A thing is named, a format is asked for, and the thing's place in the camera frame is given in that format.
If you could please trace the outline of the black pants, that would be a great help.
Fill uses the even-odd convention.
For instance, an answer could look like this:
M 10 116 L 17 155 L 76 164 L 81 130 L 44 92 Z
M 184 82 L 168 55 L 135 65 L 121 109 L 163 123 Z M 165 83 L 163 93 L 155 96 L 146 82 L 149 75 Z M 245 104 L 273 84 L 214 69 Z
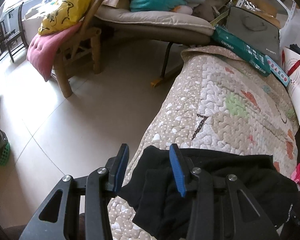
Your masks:
M 270 155 L 144 149 L 120 193 L 156 239 L 278 239 L 298 188 Z

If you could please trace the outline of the green plastic basket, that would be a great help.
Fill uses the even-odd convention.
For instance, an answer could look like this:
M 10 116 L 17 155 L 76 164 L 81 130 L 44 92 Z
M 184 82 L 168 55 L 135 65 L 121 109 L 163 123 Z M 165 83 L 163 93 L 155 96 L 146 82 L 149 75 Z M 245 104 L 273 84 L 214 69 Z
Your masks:
M 0 166 L 5 166 L 8 163 L 10 158 L 10 152 L 11 152 L 11 147 L 10 147 L 10 143 L 8 142 L 2 150 L 1 157 L 0 157 Z

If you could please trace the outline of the heart pattern quilt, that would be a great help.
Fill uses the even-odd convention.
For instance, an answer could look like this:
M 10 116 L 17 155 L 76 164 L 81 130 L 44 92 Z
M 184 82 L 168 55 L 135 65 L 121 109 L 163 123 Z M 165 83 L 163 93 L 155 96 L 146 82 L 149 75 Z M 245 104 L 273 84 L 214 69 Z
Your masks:
M 181 73 L 128 165 L 127 184 L 148 146 L 200 148 L 240 156 L 267 154 L 290 177 L 299 129 L 292 101 L 273 76 L 262 76 L 228 49 L 186 49 Z

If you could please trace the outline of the light blue shapes box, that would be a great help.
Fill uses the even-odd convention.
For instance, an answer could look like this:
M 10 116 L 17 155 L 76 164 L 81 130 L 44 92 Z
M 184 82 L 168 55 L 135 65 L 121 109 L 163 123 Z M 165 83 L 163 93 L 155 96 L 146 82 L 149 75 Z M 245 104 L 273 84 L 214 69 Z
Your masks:
M 268 55 L 265 55 L 267 62 L 270 66 L 271 72 L 275 75 L 275 77 L 285 86 L 287 87 L 290 78 L 288 75 L 283 71 L 283 69 L 276 63 L 274 62 Z

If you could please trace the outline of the green long box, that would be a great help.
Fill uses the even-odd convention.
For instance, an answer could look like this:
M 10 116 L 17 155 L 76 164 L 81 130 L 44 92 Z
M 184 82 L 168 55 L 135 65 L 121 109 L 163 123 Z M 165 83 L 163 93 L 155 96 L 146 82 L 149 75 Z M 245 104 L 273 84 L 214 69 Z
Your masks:
M 215 25 L 215 31 L 213 32 L 212 38 L 253 66 L 264 77 L 271 74 L 270 66 L 265 55 L 237 36 L 228 32 L 224 27 L 218 24 Z

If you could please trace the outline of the white paper shopping bag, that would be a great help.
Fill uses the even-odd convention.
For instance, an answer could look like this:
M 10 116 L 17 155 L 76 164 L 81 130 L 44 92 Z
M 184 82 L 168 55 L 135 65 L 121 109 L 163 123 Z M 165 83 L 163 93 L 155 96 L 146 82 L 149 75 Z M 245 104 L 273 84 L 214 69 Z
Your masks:
M 283 48 L 282 66 L 290 78 L 287 90 L 300 125 L 300 55 L 287 47 Z

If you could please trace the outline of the pink seat cushion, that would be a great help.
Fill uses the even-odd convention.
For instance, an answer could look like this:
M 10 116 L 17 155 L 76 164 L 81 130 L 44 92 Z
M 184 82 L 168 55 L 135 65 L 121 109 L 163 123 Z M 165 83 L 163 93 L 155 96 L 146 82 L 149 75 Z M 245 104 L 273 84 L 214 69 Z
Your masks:
M 58 48 L 78 32 L 81 22 L 63 31 L 51 35 L 36 34 L 27 50 L 27 61 L 47 82 L 51 76 L 54 59 Z

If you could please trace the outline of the grey laptop bag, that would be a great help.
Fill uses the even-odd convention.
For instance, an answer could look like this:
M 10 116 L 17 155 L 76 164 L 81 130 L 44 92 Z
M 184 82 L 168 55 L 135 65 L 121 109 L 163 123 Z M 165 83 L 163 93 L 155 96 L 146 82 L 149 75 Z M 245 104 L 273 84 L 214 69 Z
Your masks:
M 272 23 L 242 8 L 231 7 L 226 29 L 262 54 L 279 61 L 280 32 Z

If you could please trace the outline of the dark wooden chair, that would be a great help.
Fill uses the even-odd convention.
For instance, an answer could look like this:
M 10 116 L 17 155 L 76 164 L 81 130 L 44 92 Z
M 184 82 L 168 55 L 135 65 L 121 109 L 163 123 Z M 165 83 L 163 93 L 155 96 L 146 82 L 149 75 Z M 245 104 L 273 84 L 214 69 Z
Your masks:
M 13 56 L 17 54 L 19 51 L 21 51 L 23 48 L 27 49 L 29 47 L 26 36 L 25 36 L 25 29 L 23 27 L 22 22 L 22 9 L 23 9 L 24 3 L 22 2 L 18 7 L 18 30 L 12 30 L 10 32 L 7 32 L 5 29 L 5 24 L 3 21 L 0 21 L 0 43 L 3 43 L 8 51 L 8 54 L 11 58 L 11 61 L 14 63 Z M 21 44 L 17 45 L 15 48 L 12 48 L 12 45 L 14 42 L 17 42 L 19 39 L 21 39 Z

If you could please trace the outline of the beige lounge chair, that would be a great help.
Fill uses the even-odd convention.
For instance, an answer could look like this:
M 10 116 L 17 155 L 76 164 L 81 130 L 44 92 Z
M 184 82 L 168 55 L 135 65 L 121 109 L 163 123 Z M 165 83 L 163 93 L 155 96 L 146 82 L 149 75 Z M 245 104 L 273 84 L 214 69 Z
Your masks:
M 167 42 L 164 62 L 158 79 L 151 83 L 157 87 L 176 77 L 182 66 L 167 72 L 168 60 L 173 44 L 185 46 L 206 45 L 214 32 L 214 27 L 202 18 L 168 11 L 130 12 L 103 5 L 95 16 L 105 25 L 122 35 L 140 39 Z

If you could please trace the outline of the yellow bear plastic bag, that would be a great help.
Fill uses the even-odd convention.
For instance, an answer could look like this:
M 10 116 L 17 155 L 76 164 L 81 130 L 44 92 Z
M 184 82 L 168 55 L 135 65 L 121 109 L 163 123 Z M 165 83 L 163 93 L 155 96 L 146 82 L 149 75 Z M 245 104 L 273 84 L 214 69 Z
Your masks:
M 85 15 L 90 2 L 91 0 L 57 0 L 43 18 L 38 34 L 50 35 L 76 25 Z

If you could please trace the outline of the teal pillow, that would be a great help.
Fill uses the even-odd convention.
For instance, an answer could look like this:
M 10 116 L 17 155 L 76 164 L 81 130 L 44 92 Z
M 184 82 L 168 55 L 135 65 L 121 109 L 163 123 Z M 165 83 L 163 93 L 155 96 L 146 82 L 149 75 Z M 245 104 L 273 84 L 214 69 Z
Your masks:
M 180 5 L 187 3 L 184 0 L 131 0 L 129 9 L 131 12 L 171 11 Z

